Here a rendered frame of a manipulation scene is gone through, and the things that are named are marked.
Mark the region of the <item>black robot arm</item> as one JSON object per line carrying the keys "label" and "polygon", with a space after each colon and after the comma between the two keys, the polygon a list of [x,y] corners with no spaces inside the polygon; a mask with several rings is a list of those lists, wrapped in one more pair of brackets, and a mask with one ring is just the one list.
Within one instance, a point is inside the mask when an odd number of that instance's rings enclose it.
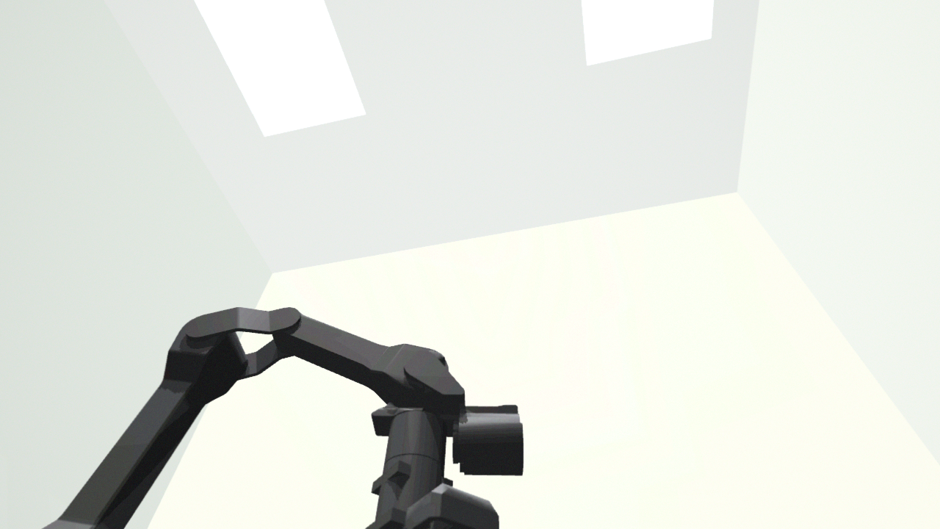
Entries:
{"label": "black robot arm", "polygon": [[[254,353],[237,331],[272,334]],[[297,357],[372,389],[372,412],[388,436],[385,464],[402,455],[452,462],[464,475],[523,476],[517,405],[466,406],[466,390],[444,355],[424,346],[385,346],[305,316],[299,309],[236,307],[190,320],[167,355],[162,382],[63,514],[41,529],[124,529],[203,406],[237,381]]]}

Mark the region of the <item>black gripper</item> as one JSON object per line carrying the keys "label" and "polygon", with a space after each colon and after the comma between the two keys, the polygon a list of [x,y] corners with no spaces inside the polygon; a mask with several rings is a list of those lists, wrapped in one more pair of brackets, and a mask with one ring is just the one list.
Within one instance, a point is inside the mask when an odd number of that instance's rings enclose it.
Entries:
{"label": "black gripper", "polygon": [[491,502],[453,488],[442,464],[426,456],[389,459],[372,494],[378,506],[365,529],[499,529]]}

